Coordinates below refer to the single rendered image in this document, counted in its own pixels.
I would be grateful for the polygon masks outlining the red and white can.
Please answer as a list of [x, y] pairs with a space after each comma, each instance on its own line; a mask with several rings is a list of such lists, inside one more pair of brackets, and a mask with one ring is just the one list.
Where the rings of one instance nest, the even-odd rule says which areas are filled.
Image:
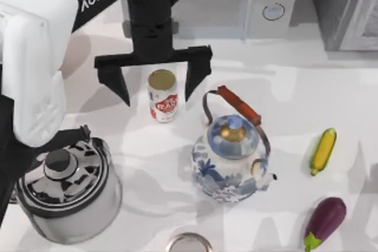
[[154, 70], [147, 81], [151, 116], [160, 123], [172, 121], [178, 110], [177, 81], [173, 72]]

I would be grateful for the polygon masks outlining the pale microwave oven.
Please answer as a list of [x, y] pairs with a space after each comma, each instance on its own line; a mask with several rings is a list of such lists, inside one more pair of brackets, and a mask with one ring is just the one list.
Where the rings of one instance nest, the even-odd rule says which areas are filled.
[[179, 0], [172, 9], [174, 35], [185, 39], [284, 38], [295, 0]]

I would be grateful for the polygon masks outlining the blue and white kettle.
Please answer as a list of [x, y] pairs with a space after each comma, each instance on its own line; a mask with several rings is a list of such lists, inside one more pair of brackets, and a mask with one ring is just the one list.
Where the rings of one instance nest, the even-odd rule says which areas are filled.
[[193, 182], [220, 203], [237, 203], [267, 190], [278, 177], [268, 171], [271, 144], [261, 116], [226, 86], [207, 94], [222, 97], [236, 113], [214, 117], [203, 96], [207, 124], [191, 152]]

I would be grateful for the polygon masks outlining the silver kettle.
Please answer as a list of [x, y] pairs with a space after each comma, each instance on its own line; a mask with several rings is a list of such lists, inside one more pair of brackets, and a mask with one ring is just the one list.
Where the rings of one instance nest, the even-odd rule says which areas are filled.
[[122, 204], [122, 183], [109, 146], [97, 137], [40, 154], [15, 189], [36, 231], [65, 245], [100, 234]]

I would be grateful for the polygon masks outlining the yellow corn cob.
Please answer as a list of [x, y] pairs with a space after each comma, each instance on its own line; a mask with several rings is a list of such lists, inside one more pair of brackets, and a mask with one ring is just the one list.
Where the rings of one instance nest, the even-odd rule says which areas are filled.
[[323, 132], [309, 163], [311, 176], [316, 176], [327, 166], [336, 140], [337, 132], [333, 127], [328, 128]]

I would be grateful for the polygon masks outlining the grey cabinet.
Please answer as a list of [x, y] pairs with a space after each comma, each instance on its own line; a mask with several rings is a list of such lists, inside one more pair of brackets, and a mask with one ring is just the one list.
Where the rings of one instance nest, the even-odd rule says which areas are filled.
[[378, 0], [313, 0], [327, 51], [378, 51]]

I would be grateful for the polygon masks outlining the silver metal bowl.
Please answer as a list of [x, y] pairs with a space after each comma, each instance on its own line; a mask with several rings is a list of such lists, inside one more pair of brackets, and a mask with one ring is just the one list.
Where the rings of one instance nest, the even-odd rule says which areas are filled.
[[214, 249], [209, 240], [202, 235], [186, 232], [170, 239], [165, 252], [214, 252]]

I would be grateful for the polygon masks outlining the purple eggplant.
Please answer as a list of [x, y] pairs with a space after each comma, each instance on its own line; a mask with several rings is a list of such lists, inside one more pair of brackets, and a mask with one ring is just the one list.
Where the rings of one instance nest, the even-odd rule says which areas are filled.
[[344, 201], [339, 197], [322, 200], [308, 221], [304, 232], [304, 252], [312, 252], [327, 240], [343, 223], [347, 213]]

